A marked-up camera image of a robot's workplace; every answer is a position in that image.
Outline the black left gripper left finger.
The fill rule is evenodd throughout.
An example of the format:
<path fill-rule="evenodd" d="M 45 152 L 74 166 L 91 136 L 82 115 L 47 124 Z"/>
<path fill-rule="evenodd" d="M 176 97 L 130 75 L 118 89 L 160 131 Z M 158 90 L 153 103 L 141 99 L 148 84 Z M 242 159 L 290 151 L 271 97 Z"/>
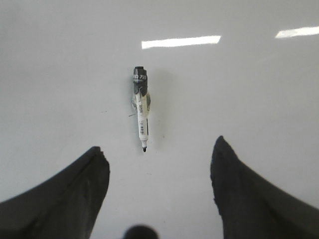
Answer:
<path fill-rule="evenodd" d="M 38 186 L 0 204 L 2 239 L 88 239 L 106 197 L 110 165 L 97 146 Z"/>

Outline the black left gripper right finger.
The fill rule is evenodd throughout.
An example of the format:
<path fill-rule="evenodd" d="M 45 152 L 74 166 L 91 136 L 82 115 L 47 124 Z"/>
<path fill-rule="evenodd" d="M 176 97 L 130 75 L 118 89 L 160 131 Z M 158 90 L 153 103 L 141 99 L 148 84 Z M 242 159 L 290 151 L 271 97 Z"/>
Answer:
<path fill-rule="evenodd" d="M 219 136 L 210 165 L 225 239 L 317 239 L 319 210 L 257 174 Z"/>

